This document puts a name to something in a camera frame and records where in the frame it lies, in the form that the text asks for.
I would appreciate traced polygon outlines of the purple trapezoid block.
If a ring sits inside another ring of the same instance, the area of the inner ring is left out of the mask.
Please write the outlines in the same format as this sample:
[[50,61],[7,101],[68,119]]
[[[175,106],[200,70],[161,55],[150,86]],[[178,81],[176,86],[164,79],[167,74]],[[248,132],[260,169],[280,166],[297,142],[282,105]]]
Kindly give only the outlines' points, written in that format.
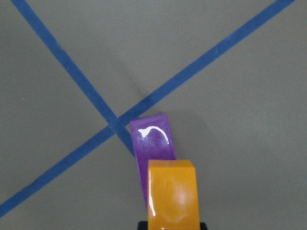
[[130,132],[143,199],[148,207],[148,161],[177,159],[168,116],[160,113],[136,118],[130,121]]

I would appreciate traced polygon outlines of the orange trapezoid block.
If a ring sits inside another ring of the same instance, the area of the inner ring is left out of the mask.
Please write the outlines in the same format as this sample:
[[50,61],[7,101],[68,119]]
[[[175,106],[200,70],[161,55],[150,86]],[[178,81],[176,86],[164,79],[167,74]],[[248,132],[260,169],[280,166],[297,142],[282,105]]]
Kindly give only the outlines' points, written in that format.
[[148,163],[148,229],[199,230],[196,169],[190,160]]

